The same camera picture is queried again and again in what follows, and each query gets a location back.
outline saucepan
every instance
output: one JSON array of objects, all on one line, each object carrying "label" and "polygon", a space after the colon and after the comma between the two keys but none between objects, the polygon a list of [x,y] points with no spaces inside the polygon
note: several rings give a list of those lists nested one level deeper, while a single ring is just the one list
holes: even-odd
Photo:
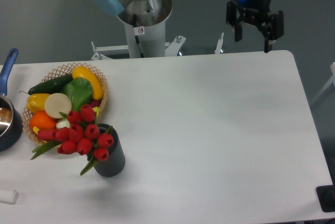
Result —
[{"label": "saucepan", "polygon": [[22,134],[22,119],[14,105],[6,97],[10,71],[18,55],[17,49],[11,49],[0,72],[0,151],[11,147]]}]

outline blue joint cap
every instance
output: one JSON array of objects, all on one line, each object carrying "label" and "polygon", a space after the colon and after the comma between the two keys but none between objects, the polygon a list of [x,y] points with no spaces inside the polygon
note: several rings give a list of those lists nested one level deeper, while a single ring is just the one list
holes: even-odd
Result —
[{"label": "blue joint cap", "polygon": [[111,16],[117,16],[125,10],[118,0],[94,0],[94,2],[99,8]]}]

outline yellow squash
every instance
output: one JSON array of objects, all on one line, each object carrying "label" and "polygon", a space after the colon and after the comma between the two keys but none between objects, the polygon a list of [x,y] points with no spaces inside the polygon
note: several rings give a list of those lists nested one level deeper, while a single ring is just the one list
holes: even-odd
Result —
[{"label": "yellow squash", "polygon": [[92,98],[94,100],[100,100],[103,98],[103,88],[98,78],[96,77],[96,75],[90,69],[84,66],[78,66],[73,70],[72,77],[73,79],[77,77],[82,77],[84,79],[87,79],[92,85],[92,89],[93,89]]}]

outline metal bracket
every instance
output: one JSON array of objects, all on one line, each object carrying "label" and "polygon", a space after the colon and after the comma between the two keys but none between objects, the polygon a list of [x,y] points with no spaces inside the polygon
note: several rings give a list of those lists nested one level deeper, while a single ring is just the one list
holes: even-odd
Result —
[{"label": "metal bracket", "polygon": [[[177,36],[173,42],[165,43],[165,56],[166,57],[175,57],[177,55],[182,55],[180,48],[185,43],[186,38],[183,36]],[[110,60],[106,55],[117,55],[117,54],[127,54],[129,53],[128,45],[120,46],[107,46],[107,47],[95,47],[94,42],[91,42],[94,55],[91,57],[91,60]]]},{"label": "metal bracket", "polygon": [[315,108],[317,105],[321,104],[326,97],[332,93],[335,89],[335,63],[330,66],[332,76],[326,81],[322,88],[316,93],[316,95],[310,101],[310,108]]},{"label": "metal bracket", "polygon": [[216,45],[216,49],[215,49],[215,52],[214,52],[215,55],[223,54],[225,52],[224,48],[222,48],[222,45],[224,43],[224,35],[225,35],[225,33],[222,32],[221,37],[218,40],[218,43]]}]

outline red tulip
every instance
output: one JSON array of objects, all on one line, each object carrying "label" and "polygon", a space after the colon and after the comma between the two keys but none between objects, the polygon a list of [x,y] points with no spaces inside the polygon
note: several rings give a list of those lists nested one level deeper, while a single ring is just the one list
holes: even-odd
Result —
[{"label": "red tulip", "polygon": [[55,132],[54,129],[41,129],[37,133],[37,138],[45,141],[55,140]]},{"label": "red tulip", "polygon": [[82,120],[80,113],[78,111],[71,110],[67,117],[70,124],[78,124],[78,121]]},{"label": "red tulip", "polygon": [[98,161],[106,161],[108,159],[108,150],[106,148],[97,148],[93,151],[93,156]]},{"label": "red tulip", "polygon": [[99,128],[94,124],[89,124],[85,129],[85,137],[89,139],[96,139],[99,134]]},{"label": "red tulip", "polygon": [[69,140],[69,129],[68,127],[63,127],[56,130],[55,139],[58,141],[66,141]]},{"label": "red tulip", "polygon": [[102,148],[110,147],[114,143],[113,137],[108,133],[103,133],[98,138],[98,146]]},{"label": "red tulip", "polygon": [[84,130],[79,125],[72,124],[69,128],[69,139],[78,143],[84,137]]},{"label": "red tulip", "polygon": [[67,140],[58,148],[58,153],[60,154],[72,154],[77,150],[77,144],[75,142],[72,142],[70,140]]},{"label": "red tulip", "polygon": [[80,155],[88,154],[92,149],[92,141],[88,138],[82,138],[81,141],[79,141],[77,146],[77,152]]},{"label": "red tulip", "polygon": [[86,123],[91,123],[95,119],[95,111],[89,105],[83,105],[80,109],[80,116]]}]

